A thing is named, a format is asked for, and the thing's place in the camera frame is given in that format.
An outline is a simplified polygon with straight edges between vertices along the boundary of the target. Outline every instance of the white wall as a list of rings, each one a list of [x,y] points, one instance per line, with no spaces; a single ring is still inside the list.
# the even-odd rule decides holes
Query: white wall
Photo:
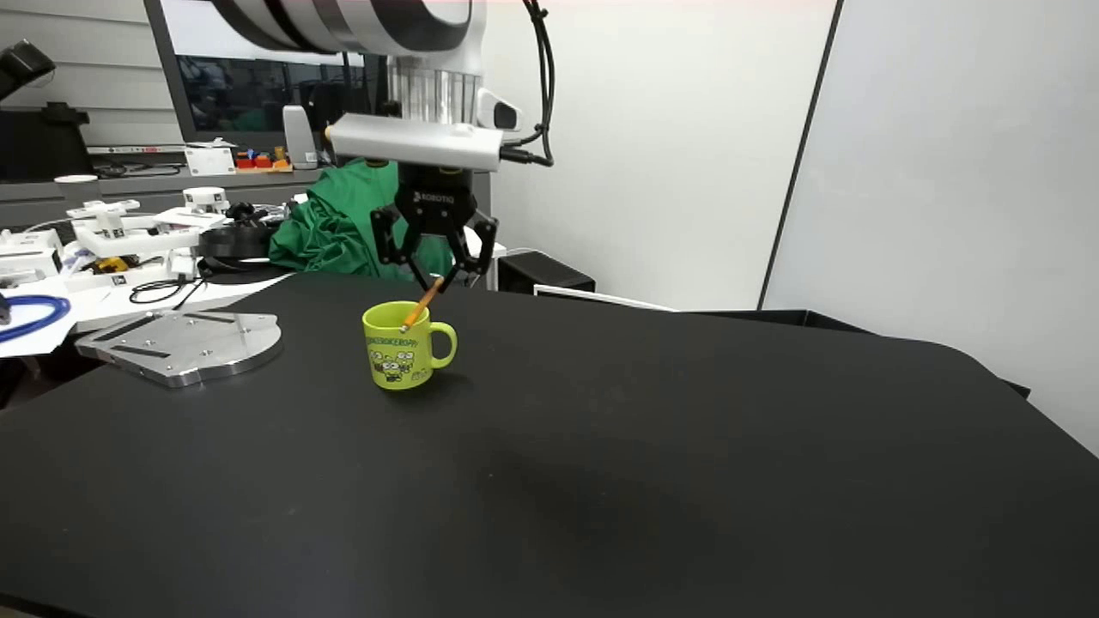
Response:
[[[503,242],[616,295],[755,306],[836,0],[547,7],[558,170],[496,174]],[[521,2],[489,16],[489,85],[535,112]]]
[[[143,0],[0,0],[0,47],[31,41],[56,73],[5,111],[66,99],[90,112],[90,147],[182,143]]]
[[[767,306],[952,342],[1099,452],[1095,25],[850,0]]]

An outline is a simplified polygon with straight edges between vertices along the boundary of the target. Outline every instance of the computer monitor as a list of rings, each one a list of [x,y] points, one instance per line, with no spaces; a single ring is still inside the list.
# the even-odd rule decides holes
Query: computer monitor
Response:
[[[384,62],[363,55],[297,55],[245,41],[211,0],[143,0],[180,132],[186,141],[286,143],[281,108],[298,102],[312,132],[345,111],[377,111]]]

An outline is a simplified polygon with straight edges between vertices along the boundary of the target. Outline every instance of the yellow mug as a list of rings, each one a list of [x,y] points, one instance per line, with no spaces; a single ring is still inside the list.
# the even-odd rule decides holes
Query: yellow mug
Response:
[[[451,323],[433,323],[433,311],[422,310],[412,326],[404,326],[416,302],[383,302],[363,311],[368,360],[372,379],[384,393],[412,393],[422,387],[433,371],[454,365],[456,334]],[[433,353],[433,338],[446,338],[446,356]]]

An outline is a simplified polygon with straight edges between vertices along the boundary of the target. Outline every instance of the black tabletop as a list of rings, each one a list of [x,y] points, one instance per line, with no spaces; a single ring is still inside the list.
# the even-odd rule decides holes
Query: black tabletop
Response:
[[[975,360],[858,334],[451,293],[383,395],[291,279],[281,353],[92,371],[0,419],[0,599],[78,616],[1095,618],[1099,466]]]

